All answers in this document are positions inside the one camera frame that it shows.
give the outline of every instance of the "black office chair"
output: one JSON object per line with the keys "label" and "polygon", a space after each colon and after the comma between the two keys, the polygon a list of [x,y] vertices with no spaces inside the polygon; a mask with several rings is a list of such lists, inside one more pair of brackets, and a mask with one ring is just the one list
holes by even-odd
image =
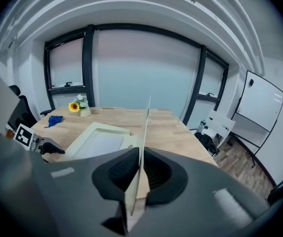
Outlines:
{"label": "black office chair", "polygon": [[[11,85],[9,88],[15,93],[16,96],[18,96],[19,103],[17,104],[15,110],[9,118],[8,125],[13,130],[17,130],[19,124],[23,124],[27,127],[32,127],[34,124],[37,123],[37,120],[32,114],[31,109],[29,108],[26,96],[20,96],[21,91],[16,85]],[[43,111],[40,113],[40,115],[46,116],[50,112],[52,112],[52,110]]]}

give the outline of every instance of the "cardboard sheet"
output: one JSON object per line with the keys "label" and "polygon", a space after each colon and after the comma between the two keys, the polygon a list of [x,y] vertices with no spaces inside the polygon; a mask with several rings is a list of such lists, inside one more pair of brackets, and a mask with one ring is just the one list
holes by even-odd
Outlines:
{"label": "cardboard sheet", "polygon": [[137,135],[130,136],[129,129],[93,122],[58,161],[99,156],[128,148],[130,145],[137,147]]}
{"label": "cardboard sheet", "polygon": [[139,186],[139,180],[140,180],[140,172],[141,172],[141,169],[143,168],[143,151],[144,151],[145,142],[146,142],[146,131],[147,131],[150,102],[151,102],[151,97],[149,99],[149,103],[148,103],[147,108],[145,110],[144,121],[142,123],[142,132],[141,132],[140,135],[138,135],[137,146],[139,147],[139,169],[138,169],[136,175],[134,176],[134,178],[132,179],[128,189],[125,192],[126,210],[129,211],[130,215],[133,214],[133,210],[134,210],[134,207],[135,207],[137,192],[138,192],[138,186]]}

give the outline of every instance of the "flower vase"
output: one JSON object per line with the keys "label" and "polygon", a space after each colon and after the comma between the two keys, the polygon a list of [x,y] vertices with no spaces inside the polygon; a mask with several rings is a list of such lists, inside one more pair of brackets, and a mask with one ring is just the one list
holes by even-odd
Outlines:
{"label": "flower vase", "polygon": [[87,116],[90,116],[90,115],[91,115],[90,107],[79,110],[79,116],[80,117],[87,117]]}

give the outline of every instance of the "yellow flower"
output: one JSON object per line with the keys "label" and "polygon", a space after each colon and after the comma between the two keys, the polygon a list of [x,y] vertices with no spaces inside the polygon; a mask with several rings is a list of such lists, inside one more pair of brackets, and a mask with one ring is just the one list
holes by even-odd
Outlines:
{"label": "yellow flower", "polygon": [[80,110],[80,106],[78,103],[72,102],[69,104],[70,112],[77,113]]}

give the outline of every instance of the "whiteboard stand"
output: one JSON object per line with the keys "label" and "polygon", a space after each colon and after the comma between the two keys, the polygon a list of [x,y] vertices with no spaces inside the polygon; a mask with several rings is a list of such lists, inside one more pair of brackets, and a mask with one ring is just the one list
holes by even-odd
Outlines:
{"label": "whiteboard stand", "polygon": [[[236,134],[236,133],[234,133],[234,132],[231,132],[231,134],[234,135],[234,136],[236,136],[236,137],[238,137],[238,138],[244,139],[244,140],[247,141],[248,143],[250,143],[250,144],[252,144],[253,146],[257,147],[257,150],[256,150],[255,153],[253,153],[250,149],[247,150],[247,152],[250,154],[251,159],[252,159],[252,162],[253,162],[252,168],[254,168],[254,166],[255,166],[254,156],[259,152],[259,150],[262,148],[262,146],[264,145],[264,143],[267,141],[267,139],[268,139],[269,136],[271,135],[271,132],[273,131],[273,129],[274,129],[274,127],[275,127],[275,125],[276,125],[276,123],[277,123],[277,121],[278,121],[279,115],[280,115],[280,113],[281,113],[281,109],[282,109],[282,106],[283,106],[283,101],[282,101],[282,104],[281,104],[281,106],[280,106],[280,108],[279,108],[279,111],[278,111],[279,113],[278,113],[278,115],[277,115],[277,117],[276,117],[276,119],[275,119],[275,121],[274,121],[274,124],[273,124],[273,126],[272,126],[271,129],[268,129],[267,127],[264,127],[263,125],[261,125],[261,124],[257,123],[256,121],[252,120],[252,118],[248,118],[248,117],[244,116],[243,114],[239,113],[239,112],[238,112],[238,109],[239,109],[239,106],[240,106],[240,104],[241,104],[241,102],[242,102],[243,94],[246,92],[246,91],[245,91],[245,86],[246,86],[247,83],[249,84],[251,78],[257,78],[257,80],[258,80],[257,83],[261,82],[261,83],[263,83],[263,85],[269,85],[269,87],[271,87],[271,88],[272,88],[272,86],[273,86],[274,88],[276,88],[277,91],[280,91],[281,93],[283,93],[283,91],[280,90],[279,88],[277,88],[275,85],[273,85],[273,84],[270,83],[269,81],[265,80],[264,78],[262,78],[262,77],[256,75],[255,73],[253,73],[253,72],[251,72],[251,71],[247,71],[247,72],[246,72],[246,77],[245,77],[243,92],[242,92],[241,97],[240,97],[239,100],[238,100],[237,107],[236,107],[235,112],[234,112],[234,114],[232,115],[232,118],[231,118],[231,119],[233,119],[236,114],[237,114],[237,115],[240,115],[240,116],[246,118],[247,120],[249,120],[250,122],[253,122],[253,123],[257,124],[258,126],[260,126],[261,128],[265,129],[266,131],[269,132],[269,134],[266,136],[265,140],[263,141],[263,143],[262,143],[260,146],[256,145],[256,144],[253,143],[252,141],[250,141],[250,140],[244,138],[243,136],[241,136],[241,135],[239,135],[239,134]],[[263,103],[263,105],[266,105],[266,102],[265,102],[264,99],[263,99],[263,101],[260,101],[260,103]]]}

